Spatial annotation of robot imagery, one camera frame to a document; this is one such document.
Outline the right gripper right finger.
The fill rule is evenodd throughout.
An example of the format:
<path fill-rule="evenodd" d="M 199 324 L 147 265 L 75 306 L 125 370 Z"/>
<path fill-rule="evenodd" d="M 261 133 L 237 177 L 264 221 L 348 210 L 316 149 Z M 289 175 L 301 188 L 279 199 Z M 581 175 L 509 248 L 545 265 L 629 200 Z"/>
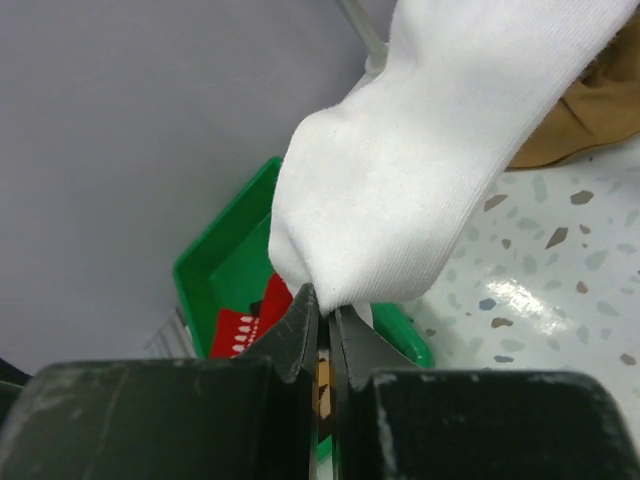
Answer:
<path fill-rule="evenodd" d="M 329 317 L 337 479 L 635 479 L 611 395 L 578 372 L 415 365 L 351 307 Z"/>

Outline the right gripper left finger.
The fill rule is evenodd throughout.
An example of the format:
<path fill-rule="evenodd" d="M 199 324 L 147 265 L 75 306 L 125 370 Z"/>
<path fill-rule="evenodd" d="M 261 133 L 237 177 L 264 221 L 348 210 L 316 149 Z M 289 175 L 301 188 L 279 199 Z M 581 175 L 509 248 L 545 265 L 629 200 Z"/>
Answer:
<path fill-rule="evenodd" d="M 320 314 L 303 286 L 231 359 L 59 363 L 1 429 L 5 479 L 313 479 Z"/>

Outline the red christmas sock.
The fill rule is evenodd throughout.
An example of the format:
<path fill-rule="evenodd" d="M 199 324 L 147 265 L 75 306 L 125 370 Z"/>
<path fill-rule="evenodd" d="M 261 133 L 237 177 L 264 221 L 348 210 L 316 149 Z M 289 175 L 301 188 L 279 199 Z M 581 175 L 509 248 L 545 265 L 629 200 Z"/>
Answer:
<path fill-rule="evenodd" d="M 245 352 L 288 311 L 293 297 L 281 277 L 273 274 L 261 301 L 249 313 L 223 308 L 217 316 L 216 332 L 208 357 L 234 358 Z"/>

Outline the brown argyle sock back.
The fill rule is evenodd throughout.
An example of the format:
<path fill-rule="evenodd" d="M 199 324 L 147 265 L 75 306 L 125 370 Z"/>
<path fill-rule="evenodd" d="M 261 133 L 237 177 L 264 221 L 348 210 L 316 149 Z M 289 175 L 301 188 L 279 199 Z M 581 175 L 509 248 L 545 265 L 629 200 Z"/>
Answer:
<path fill-rule="evenodd" d="M 331 425 L 331 366 L 329 353 L 321 350 L 318 354 L 317 381 L 318 381 L 318 441 L 327 440 L 332 431 Z"/>

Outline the white striped sock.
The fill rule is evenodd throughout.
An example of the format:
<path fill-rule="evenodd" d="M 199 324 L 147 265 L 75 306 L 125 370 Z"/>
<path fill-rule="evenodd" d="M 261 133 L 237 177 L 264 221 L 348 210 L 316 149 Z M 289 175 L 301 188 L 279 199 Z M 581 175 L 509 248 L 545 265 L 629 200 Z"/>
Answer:
<path fill-rule="evenodd" d="M 435 282 L 496 178 L 634 1 L 401 1 L 383 72 L 304 119 L 283 160 L 269 258 L 323 313 Z"/>

